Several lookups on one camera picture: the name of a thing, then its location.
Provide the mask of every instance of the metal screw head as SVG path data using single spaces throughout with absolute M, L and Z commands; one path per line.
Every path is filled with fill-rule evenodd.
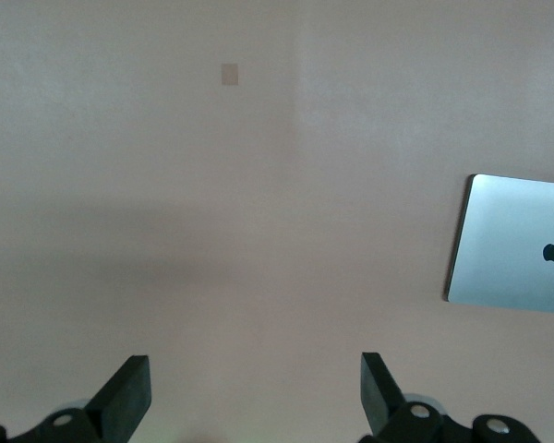
M 487 421 L 487 426 L 490 430 L 495 431 L 497 434 L 509 434 L 509 427 L 505 422 L 498 418 L 491 418 Z
M 72 421 L 72 415 L 70 415 L 69 413 L 65 413 L 64 415 L 60 415 L 59 417 L 57 417 L 53 421 L 53 423 L 54 423 L 54 426 L 63 426 L 70 423 L 71 421 Z
M 428 409 L 422 404 L 415 404 L 412 408 L 410 408 L 410 412 L 418 418 L 428 418 L 431 415 Z

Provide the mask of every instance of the apple logo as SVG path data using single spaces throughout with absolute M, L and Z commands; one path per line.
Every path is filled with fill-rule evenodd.
M 554 261 L 554 243 L 550 243 L 544 246 L 543 255 L 546 261 Z

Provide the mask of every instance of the laptop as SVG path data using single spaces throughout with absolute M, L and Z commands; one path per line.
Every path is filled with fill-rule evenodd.
M 446 300 L 554 312 L 554 183 L 469 178 Z

